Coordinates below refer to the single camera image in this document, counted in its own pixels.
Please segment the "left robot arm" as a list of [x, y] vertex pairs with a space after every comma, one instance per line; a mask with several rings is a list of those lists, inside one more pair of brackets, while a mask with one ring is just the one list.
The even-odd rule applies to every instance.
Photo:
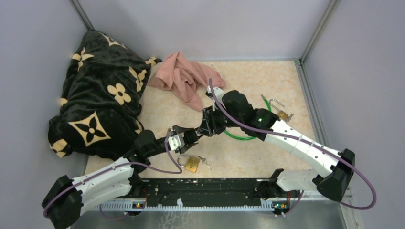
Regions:
[[62, 176], [42, 201], [43, 216], [56, 229], [66, 229], [93, 207], [118, 197], [145, 196], [145, 184], [139, 173], [153, 168], [149, 158], [161, 153], [186, 152], [198, 143], [195, 128], [173, 126], [165, 137], [157, 139], [150, 130], [141, 131], [131, 149], [112, 164], [88, 175]]

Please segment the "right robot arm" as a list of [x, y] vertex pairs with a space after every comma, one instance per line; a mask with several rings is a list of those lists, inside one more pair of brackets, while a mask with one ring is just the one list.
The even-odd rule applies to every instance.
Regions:
[[273, 196], [292, 190], [316, 190], [330, 200], [342, 201], [354, 174], [354, 152], [338, 151], [313, 141], [271, 111], [253, 108], [237, 90], [225, 93], [215, 87], [205, 94], [213, 104], [203, 109], [199, 134], [211, 137], [228, 128], [240, 128], [248, 136], [277, 145], [310, 166], [309, 170], [275, 170], [269, 183]]

